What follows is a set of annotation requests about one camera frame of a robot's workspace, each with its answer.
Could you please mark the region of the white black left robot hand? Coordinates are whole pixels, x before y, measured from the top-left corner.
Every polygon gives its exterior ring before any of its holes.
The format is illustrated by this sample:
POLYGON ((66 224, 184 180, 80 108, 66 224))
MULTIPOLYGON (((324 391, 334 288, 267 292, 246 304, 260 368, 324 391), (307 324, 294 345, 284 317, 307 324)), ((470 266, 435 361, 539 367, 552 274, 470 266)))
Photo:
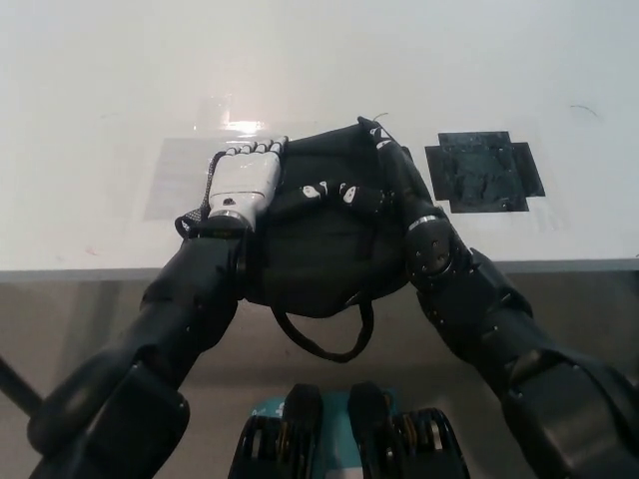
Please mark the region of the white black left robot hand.
POLYGON ((279 137, 223 152, 210 179, 207 217, 235 218, 253 230, 275 196, 288 142, 288 137, 279 137))

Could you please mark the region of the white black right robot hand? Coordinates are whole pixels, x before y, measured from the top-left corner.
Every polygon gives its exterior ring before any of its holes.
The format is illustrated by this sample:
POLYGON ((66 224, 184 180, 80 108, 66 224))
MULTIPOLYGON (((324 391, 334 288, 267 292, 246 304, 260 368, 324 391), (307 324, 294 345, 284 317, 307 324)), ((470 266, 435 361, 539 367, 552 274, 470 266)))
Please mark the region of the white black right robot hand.
POLYGON ((293 219, 325 235, 433 236, 451 230, 410 151, 380 122, 365 117, 293 141, 280 188, 293 199, 293 219))

